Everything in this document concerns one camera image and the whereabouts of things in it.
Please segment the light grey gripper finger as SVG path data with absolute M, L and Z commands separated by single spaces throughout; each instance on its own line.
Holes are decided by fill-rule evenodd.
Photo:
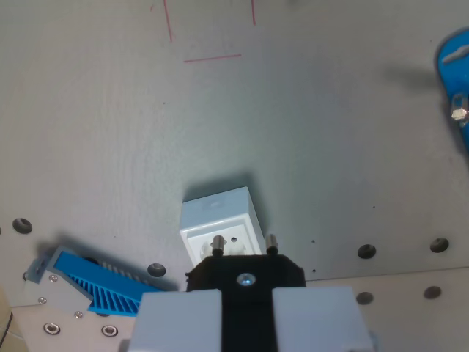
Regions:
M 221 351 L 221 291 L 145 293 L 128 350 Z
M 279 351 L 374 351 L 351 287 L 273 289 Z

